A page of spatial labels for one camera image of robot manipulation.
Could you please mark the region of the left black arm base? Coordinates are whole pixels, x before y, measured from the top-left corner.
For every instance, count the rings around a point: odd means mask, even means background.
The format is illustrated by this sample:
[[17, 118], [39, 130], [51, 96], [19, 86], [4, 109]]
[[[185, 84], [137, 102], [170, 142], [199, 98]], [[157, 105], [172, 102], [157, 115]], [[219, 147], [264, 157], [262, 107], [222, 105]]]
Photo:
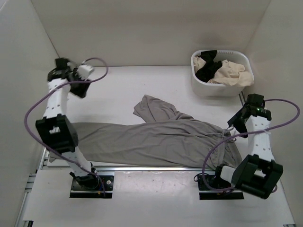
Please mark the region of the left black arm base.
[[93, 175], [76, 177], [70, 172], [71, 183], [70, 198], [85, 199], [111, 199], [114, 188], [114, 173], [98, 172], [99, 178]]

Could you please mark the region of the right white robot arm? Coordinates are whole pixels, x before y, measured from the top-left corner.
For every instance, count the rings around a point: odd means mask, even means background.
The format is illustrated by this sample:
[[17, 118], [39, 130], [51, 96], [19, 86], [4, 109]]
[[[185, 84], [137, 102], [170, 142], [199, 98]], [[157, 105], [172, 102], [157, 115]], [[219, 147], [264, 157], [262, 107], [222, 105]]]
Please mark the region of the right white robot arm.
[[258, 134], [243, 135], [248, 138], [249, 154], [236, 167], [220, 165], [215, 170], [213, 185], [218, 189], [231, 187], [267, 199], [283, 173], [283, 167], [275, 162], [271, 151], [270, 136], [266, 129], [272, 120], [265, 109], [262, 95], [250, 94], [244, 106], [228, 121], [238, 132]]

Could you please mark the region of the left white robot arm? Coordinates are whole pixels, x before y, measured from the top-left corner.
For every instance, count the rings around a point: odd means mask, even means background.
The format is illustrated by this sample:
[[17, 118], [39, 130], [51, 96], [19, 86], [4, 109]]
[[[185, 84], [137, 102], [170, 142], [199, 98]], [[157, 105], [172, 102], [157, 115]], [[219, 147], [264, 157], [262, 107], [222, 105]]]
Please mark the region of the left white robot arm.
[[67, 159], [73, 170], [74, 178], [83, 177], [83, 184], [88, 189], [95, 189], [99, 177], [93, 164], [80, 152], [79, 139], [67, 113], [68, 94], [84, 98], [89, 88], [88, 77], [94, 69], [89, 65], [72, 67], [67, 58], [55, 59], [55, 69], [47, 76], [49, 97], [41, 120], [36, 121], [36, 129], [44, 144], [57, 152], [61, 158]]

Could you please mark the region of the grey trousers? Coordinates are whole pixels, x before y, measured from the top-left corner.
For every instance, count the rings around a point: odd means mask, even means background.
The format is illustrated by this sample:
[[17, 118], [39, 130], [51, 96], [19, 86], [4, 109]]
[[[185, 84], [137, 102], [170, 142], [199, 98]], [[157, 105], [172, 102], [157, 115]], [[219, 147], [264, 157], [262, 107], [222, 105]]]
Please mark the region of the grey trousers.
[[89, 161], [135, 166], [237, 167], [240, 152], [227, 129], [144, 95], [134, 107], [142, 124], [77, 122], [79, 148]]

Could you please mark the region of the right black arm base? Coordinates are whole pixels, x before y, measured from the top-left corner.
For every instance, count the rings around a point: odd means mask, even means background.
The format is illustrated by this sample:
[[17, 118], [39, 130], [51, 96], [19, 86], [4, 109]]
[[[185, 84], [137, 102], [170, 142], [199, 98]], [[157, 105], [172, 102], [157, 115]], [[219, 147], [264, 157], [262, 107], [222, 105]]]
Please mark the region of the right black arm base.
[[[206, 182], [213, 188], [224, 189], [231, 185], [222, 179], [217, 179], [214, 174], [205, 173]], [[243, 200], [244, 195], [241, 191], [223, 190], [221, 192], [211, 191], [204, 183], [202, 174], [199, 173], [194, 176], [194, 181], [198, 184], [199, 199], [201, 201], [212, 200]]]

